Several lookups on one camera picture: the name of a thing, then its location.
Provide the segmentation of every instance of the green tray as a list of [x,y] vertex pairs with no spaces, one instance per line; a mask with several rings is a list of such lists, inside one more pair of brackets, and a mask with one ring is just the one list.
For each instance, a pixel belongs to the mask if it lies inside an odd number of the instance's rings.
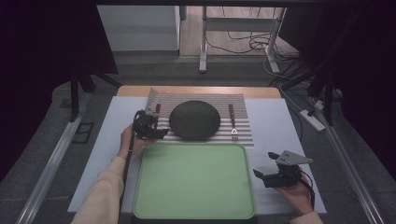
[[134,214],[152,219],[249,219],[253,193],[244,147],[157,143],[144,149]]

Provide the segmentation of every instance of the white wall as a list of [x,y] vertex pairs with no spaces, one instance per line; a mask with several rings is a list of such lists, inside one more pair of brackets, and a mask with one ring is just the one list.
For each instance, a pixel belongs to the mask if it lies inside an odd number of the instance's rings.
[[98,6],[110,47],[123,50],[178,50],[178,7]]

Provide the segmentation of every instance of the striped placemat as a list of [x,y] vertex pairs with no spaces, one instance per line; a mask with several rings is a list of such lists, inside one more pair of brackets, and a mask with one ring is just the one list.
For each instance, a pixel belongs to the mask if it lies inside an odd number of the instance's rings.
[[[248,112],[245,106],[243,94],[174,94],[166,92],[157,92],[150,90],[146,109],[155,111],[156,105],[161,105],[160,117],[158,121],[158,129],[168,129],[169,116],[173,109],[181,103],[187,101],[203,101],[213,105],[220,114],[220,127],[214,136],[205,142],[211,143],[237,143],[244,146],[245,149],[253,149],[253,137],[251,134],[250,124],[248,120]],[[229,104],[233,104],[233,112],[235,116],[235,127],[238,131],[238,140],[231,138],[231,118]],[[162,140],[164,142],[181,142],[181,138],[176,136],[172,130]]]

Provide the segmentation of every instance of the wooden table edge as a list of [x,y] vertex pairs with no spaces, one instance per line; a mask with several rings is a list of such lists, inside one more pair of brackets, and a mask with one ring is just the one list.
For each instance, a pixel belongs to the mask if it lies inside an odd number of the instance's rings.
[[185,94],[240,94],[245,98],[280,99],[280,92],[274,87],[208,87],[208,86],[121,86],[117,96],[149,96],[150,89],[158,92]]

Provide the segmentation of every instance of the black plate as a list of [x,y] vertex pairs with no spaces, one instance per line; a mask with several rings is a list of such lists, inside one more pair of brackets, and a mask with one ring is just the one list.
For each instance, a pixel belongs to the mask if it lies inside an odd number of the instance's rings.
[[204,141],[220,126],[219,111],[202,101],[188,101],[175,107],[169,117],[175,135],[186,141]]

